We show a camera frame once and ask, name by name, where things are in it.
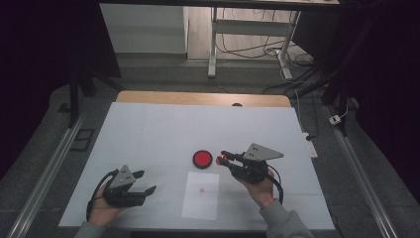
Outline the round red ink pad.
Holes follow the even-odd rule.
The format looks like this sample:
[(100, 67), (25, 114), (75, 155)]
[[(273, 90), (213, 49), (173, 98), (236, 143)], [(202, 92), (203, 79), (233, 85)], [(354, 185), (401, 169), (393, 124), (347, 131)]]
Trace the round red ink pad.
[(200, 150), (193, 155), (192, 162), (196, 168), (205, 170), (211, 166), (213, 156), (206, 150)]

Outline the dark curtain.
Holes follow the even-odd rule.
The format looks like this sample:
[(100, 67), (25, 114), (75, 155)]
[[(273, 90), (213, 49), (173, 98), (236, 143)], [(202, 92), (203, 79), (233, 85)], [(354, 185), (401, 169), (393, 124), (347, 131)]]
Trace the dark curtain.
[(101, 0), (0, 0), (0, 179), (76, 73), (121, 75)]
[(356, 118), (420, 202), (420, 0), (341, 0), (350, 7), (303, 12), (294, 42), (331, 73), (373, 20), (340, 74)]

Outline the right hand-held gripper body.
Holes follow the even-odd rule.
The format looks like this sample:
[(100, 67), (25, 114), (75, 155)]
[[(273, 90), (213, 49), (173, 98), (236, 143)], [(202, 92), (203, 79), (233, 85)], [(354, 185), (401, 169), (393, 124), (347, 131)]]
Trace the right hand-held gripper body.
[(258, 183), (268, 176), (268, 160), (280, 159), (283, 153), (252, 143), (242, 153), (244, 160), (236, 170), (230, 170), (236, 179), (243, 179), (249, 183)]

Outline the white metal desk frame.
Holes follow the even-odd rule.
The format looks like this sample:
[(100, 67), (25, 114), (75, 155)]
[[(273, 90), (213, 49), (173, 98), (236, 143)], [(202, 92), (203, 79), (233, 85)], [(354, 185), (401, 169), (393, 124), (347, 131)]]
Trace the white metal desk frame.
[(280, 64), (283, 77), (285, 79), (292, 78), (285, 56), (292, 40), (295, 27), (297, 26), (300, 11), (291, 11), (288, 22), (264, 22), (230, 19), (219, 20), (217, 18), (217, 14), (217, 8), (213, 7), (211, 18), (211, 45), (208, 64), (209, 78), (214, 78), (216, 75), (216, 38), (218, 34), (284, 37), (281, 50), (276, 52), (276, 58)]

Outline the person's right grey sleeve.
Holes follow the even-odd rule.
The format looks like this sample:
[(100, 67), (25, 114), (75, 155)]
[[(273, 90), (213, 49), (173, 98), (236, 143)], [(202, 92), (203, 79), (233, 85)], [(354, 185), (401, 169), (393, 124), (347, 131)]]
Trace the person's right grey sleeve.
[(315, 238), (297, 212), (287, 211), (277, 199), (261, 208), (260, 214), (267, 225), (266, 238)]

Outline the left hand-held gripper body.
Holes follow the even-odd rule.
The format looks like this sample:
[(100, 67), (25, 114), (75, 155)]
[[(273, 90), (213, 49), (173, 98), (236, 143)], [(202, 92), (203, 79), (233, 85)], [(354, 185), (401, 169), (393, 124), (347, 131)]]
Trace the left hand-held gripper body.
[(106, 183), (102, 193), (103, 198), (114, 207), (142, 206), (144, 203), (135, 202), (132, 192), (129, 192), (135, 181), (136, 178), (133, 177), (131, 170), (127, 165), (123, 165), (117, 174)]

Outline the person's left hand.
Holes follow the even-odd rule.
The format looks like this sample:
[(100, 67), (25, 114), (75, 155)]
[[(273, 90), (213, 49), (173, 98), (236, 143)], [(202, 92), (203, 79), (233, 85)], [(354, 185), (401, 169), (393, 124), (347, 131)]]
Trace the person's left hand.
[(111, 206), (106, 202), (102, 196), (104, 188), (105, 186), (102, 185), (94, 195), (88, 219), (89, 223), (99, 227), (106, 227), (123, 211), (123, 208)]

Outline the white table cover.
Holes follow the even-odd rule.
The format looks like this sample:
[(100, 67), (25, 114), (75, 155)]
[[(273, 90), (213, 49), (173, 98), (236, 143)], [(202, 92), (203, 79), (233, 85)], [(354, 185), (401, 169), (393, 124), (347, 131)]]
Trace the white table cover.
[[(145, 103), (111, 105), (60, 226), (75, 227), (99, 181), (127, 165), (145, 171), (133, 189), (156, 186), (144, 205), (123, 211), (114, 226), (129, 230), (264, 231), (266, 224), (247, 190), (225, 167), (197, 169), (200, 150), (217, 157), (241, 154), (252, 143), (283, 153), (270, 161), (284, 190), (283, 205), (311, 230), (334, 225), (296, 113), (284, 107), (194, 106)], [(216, 220), (181, 216), (189, 172), (219, 176)]]

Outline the white power strip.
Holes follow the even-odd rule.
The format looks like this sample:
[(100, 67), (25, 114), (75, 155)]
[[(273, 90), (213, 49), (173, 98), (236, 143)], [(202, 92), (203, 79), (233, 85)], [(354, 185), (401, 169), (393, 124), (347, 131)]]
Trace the white power strip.
[(309, 156), (312, 159), (317, 158), (318, 157), (318, 154), (316, 152), (316, 149), (314, 147), (314, 144), (312, 143), (312, 137), (308, 133), (303, 133), (303, 138), (305, 139), (305, 141), (307, 143), (307, 148), (308, 148)]

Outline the aluminium floor rail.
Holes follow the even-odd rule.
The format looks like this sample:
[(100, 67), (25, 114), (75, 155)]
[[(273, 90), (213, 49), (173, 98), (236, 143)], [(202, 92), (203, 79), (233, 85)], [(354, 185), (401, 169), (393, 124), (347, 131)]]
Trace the aluminium floor rail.
[(363, 165), (354, 150), (350, 140), (337, 125), (332, 126), (337, 141), (346, 157), (346, 160), (352, 170), (352, 173), (357, 181), (359, 188), (369, 206), (372, 216), (383, 238), (398, 238), (397, 232), (385, 211), (385, 208), (377, 196), (373, 186), (368, 178)]
[(59, 144), (53, 151), (41, 177), (38, 179), (6, 238), (26, 237), (85, 117), (86, 112), (81, 112), (73, 125), (64, 131)]

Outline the black rectangular floor frame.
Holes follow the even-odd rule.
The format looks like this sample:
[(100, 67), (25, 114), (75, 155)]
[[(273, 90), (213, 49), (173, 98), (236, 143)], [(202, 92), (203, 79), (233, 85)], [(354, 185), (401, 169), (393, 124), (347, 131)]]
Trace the black rectangular floor frame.
[(94, 132), (94, 129), (80, 129), (70, 149), (75, 152), (86, 152), (92, 142)]

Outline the white paper sheet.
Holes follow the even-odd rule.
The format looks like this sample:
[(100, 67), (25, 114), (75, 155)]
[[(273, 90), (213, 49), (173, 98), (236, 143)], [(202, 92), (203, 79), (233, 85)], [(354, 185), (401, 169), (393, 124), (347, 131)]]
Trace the white paper sheet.
[(189, 172), (181, 216), (192, 219), (216, 220), (218, 196), (218, 175)]

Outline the person's right hand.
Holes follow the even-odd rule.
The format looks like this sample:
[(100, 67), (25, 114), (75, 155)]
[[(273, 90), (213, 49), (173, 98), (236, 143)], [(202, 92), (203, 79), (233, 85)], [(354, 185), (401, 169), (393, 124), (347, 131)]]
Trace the person's right hand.
[(247, 189), (252, 200), (259, 206), (260, 210), (267, 209), (276, 202), (273, 196), (273, 182), (268, 178), (258, 183), (249, 183), (238, 178), (238, 182)]

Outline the person's left grey sleeve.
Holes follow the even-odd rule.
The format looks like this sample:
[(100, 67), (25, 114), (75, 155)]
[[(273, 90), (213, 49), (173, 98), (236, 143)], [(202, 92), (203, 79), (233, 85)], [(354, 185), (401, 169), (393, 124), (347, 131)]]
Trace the person's left grey sleeve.
[(104, 227), (83, 221), (73, 238), (101, 238), (104, 232)]

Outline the person's grey sleeve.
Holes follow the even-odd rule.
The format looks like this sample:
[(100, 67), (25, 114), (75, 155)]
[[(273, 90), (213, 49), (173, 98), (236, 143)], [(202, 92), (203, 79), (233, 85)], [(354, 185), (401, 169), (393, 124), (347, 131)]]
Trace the person's grey sleeve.
[(266, 238), (315, 238), (297, 212), (287, 211), (277, 199), (261, 208), (260, 214), (267, 225)]
[(104, 227), (83, 221), (73, 238), (101, 238), (104, 232)]

